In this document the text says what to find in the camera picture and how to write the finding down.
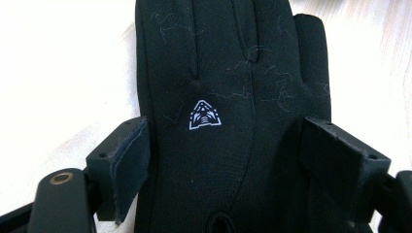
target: black fabric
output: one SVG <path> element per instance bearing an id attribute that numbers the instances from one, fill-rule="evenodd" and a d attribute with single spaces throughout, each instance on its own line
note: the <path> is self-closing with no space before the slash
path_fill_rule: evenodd
<path id="1" fill-rule="evenodd" d="M 302 118 L 330 120 L 322 22 L 286 0 L 138 0 L 136 32 L 153 148 L 135 232 L 204 232 L 216 212 L 236 232 L 333 232 L 308 222 L 297 162 Z"/>

